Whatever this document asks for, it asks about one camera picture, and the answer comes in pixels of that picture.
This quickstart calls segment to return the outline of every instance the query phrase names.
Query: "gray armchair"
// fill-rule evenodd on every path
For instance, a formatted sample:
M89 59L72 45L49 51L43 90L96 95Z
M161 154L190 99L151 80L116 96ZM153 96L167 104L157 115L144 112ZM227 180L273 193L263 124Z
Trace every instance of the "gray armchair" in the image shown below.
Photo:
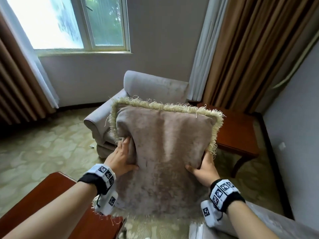
M92 131L101 158L114 151L114 138L109 134L110 124L107 117L111 112L112 99L138 96L142 100L166 103L185 103L189 84L135 71L124 75L124 88L84 119L84 124Z

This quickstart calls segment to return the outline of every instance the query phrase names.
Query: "window sill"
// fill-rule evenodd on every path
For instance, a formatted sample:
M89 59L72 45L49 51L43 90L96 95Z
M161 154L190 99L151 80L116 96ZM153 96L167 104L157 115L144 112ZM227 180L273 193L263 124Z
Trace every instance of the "window sill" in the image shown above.
M130 51L84 51L84 50L35 50L38 57L59 56L59 55L74 55L74 54L130 54Z

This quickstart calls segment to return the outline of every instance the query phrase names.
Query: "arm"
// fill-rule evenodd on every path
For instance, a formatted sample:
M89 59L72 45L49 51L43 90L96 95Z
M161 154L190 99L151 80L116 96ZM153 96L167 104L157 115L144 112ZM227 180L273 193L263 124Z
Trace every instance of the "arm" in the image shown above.
M190 165L186 165L185 168L206 187L210 187L214 181L220 179L210 152L206 152L200 169L194 169ZM227 215L239 239L278 239L276 234L242 201L231 203Z
M105 161L116 177L138 169L136 165L126 164L129 142L130 138L127 138L123 145L119 142L118 147ZM96 194L95 185L78 182L18 225L3 239L68 238Z

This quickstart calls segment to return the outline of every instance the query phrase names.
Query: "window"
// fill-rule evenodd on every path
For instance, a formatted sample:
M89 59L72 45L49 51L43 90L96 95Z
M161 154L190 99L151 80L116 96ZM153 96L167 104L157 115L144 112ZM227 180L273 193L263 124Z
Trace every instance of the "window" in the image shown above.
M7 0L32 46L129 51L126 0Z

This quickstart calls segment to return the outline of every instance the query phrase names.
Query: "brown curtain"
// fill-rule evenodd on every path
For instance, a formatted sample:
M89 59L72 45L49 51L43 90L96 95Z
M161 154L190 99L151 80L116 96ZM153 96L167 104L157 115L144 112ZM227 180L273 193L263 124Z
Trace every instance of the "brown curtain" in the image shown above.
M319 0L229 0L203 102L253 112Z
M0 14L0 123L15 124L55 112Z

